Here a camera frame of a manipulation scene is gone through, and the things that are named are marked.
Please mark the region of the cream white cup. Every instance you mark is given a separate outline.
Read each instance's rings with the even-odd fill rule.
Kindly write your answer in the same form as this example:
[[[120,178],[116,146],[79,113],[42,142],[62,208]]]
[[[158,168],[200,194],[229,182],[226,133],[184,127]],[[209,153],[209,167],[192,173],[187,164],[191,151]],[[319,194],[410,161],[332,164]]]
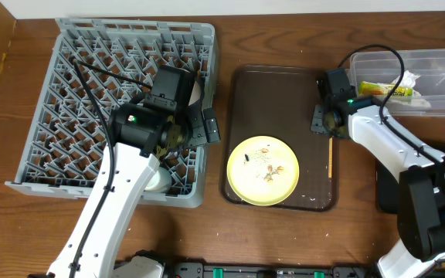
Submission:
[[[153,178],[145,187],[146,192],[165,193],[172,186],[172,177],[170,172],[160,167]]]

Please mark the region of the white tissue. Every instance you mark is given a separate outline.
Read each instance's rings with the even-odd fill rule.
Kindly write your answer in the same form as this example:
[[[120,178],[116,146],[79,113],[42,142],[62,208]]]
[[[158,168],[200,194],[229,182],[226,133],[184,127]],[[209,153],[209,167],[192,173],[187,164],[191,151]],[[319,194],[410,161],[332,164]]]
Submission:
[[[414,108],[431,108],[430,102],[425,100],[421,93],[414,89],[416,85],[416,80],[420,78],[420,75],[411,73],[406,70],[403,73],[403,78],[399,86],[413,88],[413,95],[411,97],[390,97],[389,101],[393,103],[399,103],[404,106],[414,107]]]

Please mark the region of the yellow plate with crumbs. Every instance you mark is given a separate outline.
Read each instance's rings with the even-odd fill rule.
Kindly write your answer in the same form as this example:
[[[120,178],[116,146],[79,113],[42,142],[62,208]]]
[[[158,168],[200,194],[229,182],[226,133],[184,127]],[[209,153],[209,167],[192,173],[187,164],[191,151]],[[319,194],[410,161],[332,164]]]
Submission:
[[[300,176],[296,154],[270,136],[250,137],[231,152],[226,165],[229,186],[244,202],[271,206],[289,197]]]

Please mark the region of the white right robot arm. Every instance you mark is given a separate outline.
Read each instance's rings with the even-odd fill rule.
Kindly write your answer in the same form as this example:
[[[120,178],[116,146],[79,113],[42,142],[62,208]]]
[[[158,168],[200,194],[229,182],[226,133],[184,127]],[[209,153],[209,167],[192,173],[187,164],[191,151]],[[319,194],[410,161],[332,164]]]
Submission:
[[[317,79],[322,100],[311,131],[349,139],[393,176],[399,241],[376,263],[376,277],[427,277],[445,263],[445,153],[390,117],[383,101],[359,97],[344,69]]]

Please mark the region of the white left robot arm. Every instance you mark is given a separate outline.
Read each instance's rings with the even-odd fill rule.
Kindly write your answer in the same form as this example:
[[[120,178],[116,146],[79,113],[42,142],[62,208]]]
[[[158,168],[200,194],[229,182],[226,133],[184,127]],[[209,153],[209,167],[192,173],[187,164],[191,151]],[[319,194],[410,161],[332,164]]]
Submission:
[[[215,111],[203,109],[197,73],[162,66],[148,92],[140,93],[105,117],[83,77],[74,68],[105,130],[106,148],[100,172],[76,226],[47,277],[164,277],[165,264],[150,256],[133,256],[122,265],[116,258],[127,227],[148,184],[170,183],[160,160],[171,151],[220,141]]]

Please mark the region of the pink bowl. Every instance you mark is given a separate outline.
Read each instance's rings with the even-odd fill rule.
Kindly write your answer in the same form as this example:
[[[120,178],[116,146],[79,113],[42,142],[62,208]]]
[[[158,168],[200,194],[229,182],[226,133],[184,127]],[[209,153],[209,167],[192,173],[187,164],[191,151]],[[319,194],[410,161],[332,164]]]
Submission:
[[[203,82],[199,73],[180,70],[177,89],[177,101],[187,107],[194,106],[202,99]]]

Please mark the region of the green snack bar wrapper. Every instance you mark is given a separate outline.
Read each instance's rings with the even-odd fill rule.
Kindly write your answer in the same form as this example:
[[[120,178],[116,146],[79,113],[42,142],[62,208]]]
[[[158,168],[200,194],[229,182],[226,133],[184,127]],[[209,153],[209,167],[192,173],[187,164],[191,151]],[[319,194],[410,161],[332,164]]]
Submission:
[[[371,83],[362,81],[358,88],[359,95],[375,95],[375,96],[384,96],[388,95],[394,84],[386,84],[386,83]],[[411,97],[413,95],[413,88],[398,86],[394,93],[392,94],[394,97]]]

